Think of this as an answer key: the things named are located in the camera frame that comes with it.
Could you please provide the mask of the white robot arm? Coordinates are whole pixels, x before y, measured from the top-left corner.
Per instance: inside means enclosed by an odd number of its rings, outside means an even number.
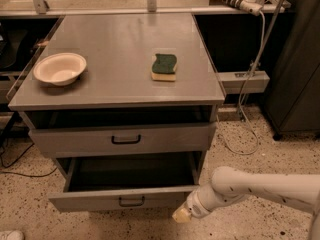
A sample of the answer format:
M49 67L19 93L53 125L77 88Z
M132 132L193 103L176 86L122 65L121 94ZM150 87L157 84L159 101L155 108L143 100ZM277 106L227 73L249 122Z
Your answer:
M320 175L254 174L232 167L216 168L210 180L197 187L173 213L177 223L201 219L248 195L310 213L308 240L320 240Z

